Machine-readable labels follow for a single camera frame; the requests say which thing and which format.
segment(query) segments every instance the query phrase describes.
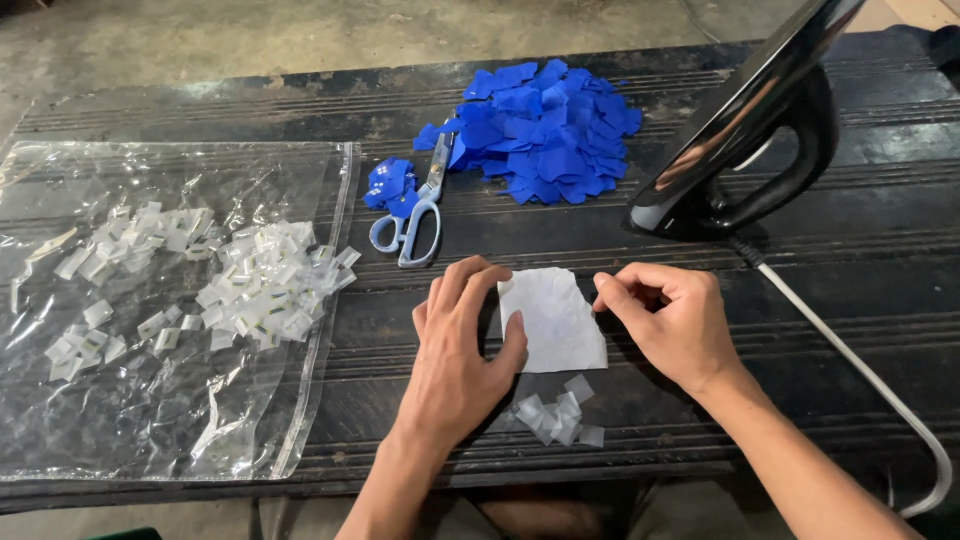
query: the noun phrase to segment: table surface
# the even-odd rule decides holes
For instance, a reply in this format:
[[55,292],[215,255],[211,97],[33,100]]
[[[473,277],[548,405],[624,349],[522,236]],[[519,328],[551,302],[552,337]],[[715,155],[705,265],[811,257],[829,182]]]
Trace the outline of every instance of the table surface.
[[[950,450],[960,440],[960,100],[924,50],[924,33],[894,27],[846,35],[825,66],[843,124],[823,178],[765,218],[752,234],[768,263],[876,372],[919,412]],[[379,213],[357,205],[350,245],[363,253],[358,280],[339,300],[323,399],[296,473],[271,482],[52,482],[0,484],[0,511],[51,506],[155,503],[239,496],[356,491],[406,387],[417,339],[411,309],[452,261],[473,254],[514,269],[561,266],[584,292],[590,277],[632,260],[708,269],[720,278],[738,352],[783,412],[829,454],[859,462],[924,459],[923,443],[871,386],[763,277],[726,246],[678,243],[620,228],[624,204],[646,163],[696,109],[702,92],[749,56],[751,43],[564,57],[624,81],[645,124],[628,142],[631,167],[615,192],[580,206],[518,206],[480,174],[448,178],[436,264],[397,268],[367,234]],[[388,156],[425,171],[411,150],[428,121],[462,102],[480,61],[227,79],[189,86],[117,88],[29,110],[12,140],[360,140],[362,178]],[[724,177],[733,196],[792,159],[780,134],[748,169]],[[732,441],[660,376],[622,327],[598,317],[610,368],[586,372],[596,397],[585,423],[604,426],[603,449],[543,445],[507,418],[508,402],[454,452],[440,485],[608,479],[730,470]],[[487,353],[500,343],[491,324]],[[559,393],[573,374],[519,377],[510,399]]]

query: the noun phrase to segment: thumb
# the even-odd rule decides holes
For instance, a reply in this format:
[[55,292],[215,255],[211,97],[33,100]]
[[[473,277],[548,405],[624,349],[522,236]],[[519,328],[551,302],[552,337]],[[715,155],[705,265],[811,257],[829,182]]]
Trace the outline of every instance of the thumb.
[[503,335],[503,347],[493,360],[493,369],[498,376],[513,383],[513,377],[523,369],[527,361],[527,334],[523,330],[523,313],[519,310],[507,320]]
[[647,311],[647,308],[630,294],[623,283],[610,274],[597,273],[593,277],[593,283],[604,304],[616,315],[616,318],[620,319],[623,326],[627,327],[636,344],[640,345],[640,341],[645,340],[654,327],[654,314]]

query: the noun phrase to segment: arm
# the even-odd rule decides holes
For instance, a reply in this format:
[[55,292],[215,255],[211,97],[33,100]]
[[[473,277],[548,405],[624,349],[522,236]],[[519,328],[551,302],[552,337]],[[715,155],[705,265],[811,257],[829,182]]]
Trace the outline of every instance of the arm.
[[727,431],[800,540],[921,538],[777,411],[736,355],[711,274],[634,263],[594,281],[594,309]]
[[512,275],[480,257],[462,260],[433,281],[427,301],[414,309],[420,349],[410,384],[338,539],[409,537],[450,451],[510,390],[526,359],[523,319],[511,316],[492,362],[477,349],[477,319],[487,291]]

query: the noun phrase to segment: pile of blue paper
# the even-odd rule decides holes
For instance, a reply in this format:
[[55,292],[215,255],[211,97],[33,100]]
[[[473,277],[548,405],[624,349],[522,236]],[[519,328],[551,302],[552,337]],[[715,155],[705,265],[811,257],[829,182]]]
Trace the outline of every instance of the pile of blue paper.
[[624,135],[640,129],[642,113],[628,109],[606,79],[559,59],[481,69],[464,91],[470,101],[441,127],[427,124],[415,150],[432,150],[440,133],[459,132],[451,170],[482,168],[484,180],[503,177],[518,203],[583,203],[616,188],[627,170]]
[[373,168],[367,179],[370,181],[370,191],[363,196],[363,200],[370,209],[389,209],[395,217],[410,217],[419,199],[413,163],[386,158]]

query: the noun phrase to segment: ziplock bag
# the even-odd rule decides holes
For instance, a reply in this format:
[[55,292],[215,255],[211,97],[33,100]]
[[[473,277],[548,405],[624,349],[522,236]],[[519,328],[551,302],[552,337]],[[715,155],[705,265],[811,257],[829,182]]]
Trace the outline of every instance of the ziplock bag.
[[[55,272],[112,211],[151,203],[212,210],[224,242],[312,221],[319,244],[343,249],[358,165],[353,143],[17,143],[0,165],[0,479],[289,476],[320,402],[335,294],[305,342],[260,351],[237,336],[210,352],[197,330],[158,351],[137,326],[171,306],[199,314],[217,257],[159,248],[105,279]],[[126,352],[50,380],[45,352],[100,301],[112,314],[96,330],[124,336]]]

